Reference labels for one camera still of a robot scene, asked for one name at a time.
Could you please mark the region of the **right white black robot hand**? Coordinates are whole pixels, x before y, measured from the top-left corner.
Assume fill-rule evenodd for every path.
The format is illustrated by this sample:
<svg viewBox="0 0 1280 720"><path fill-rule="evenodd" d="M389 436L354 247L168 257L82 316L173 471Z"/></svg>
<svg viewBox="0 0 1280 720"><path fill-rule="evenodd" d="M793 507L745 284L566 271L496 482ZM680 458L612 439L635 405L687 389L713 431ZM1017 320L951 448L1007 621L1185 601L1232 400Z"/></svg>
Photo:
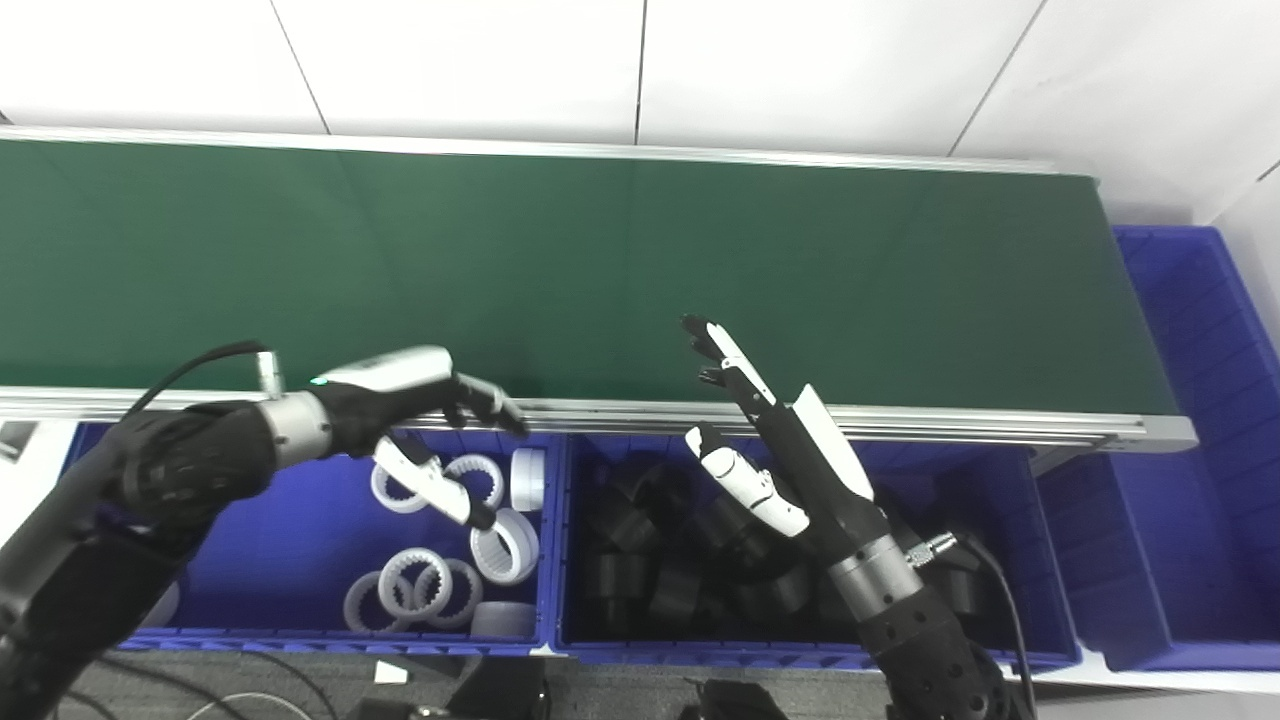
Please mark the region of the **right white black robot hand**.
<svg viewBox="0 0 1280 720"><path fill-rule="evenodd" d="M756 466L718 427L699 421L685 443L719 487L781 536L805 537L827 568L860 566L896 548L865 468L815 388L804 386L787 404L722 324L686 314L681 327L709 363L699 379L726 391L777 466Z"/></svg>

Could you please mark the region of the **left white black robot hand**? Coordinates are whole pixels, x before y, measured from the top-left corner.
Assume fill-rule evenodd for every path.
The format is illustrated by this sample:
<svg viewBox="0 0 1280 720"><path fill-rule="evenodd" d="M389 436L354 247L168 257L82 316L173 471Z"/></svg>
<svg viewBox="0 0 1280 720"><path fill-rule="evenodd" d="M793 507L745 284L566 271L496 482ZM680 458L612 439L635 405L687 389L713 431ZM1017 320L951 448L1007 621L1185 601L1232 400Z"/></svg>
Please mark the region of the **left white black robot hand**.
<svg viewBox="0 0 1280 720"><path fill-rule="evenodd" d="M458 373L447 348L426 345L317 375L311 393L325 409L332 454L370 456L390 478L451 520L492 529L495 510L448 478L439 456L416 434L394 429L429 413L442 413L460 429L470 413L484 427L526 436L522 410L499 386Z"/></svg>

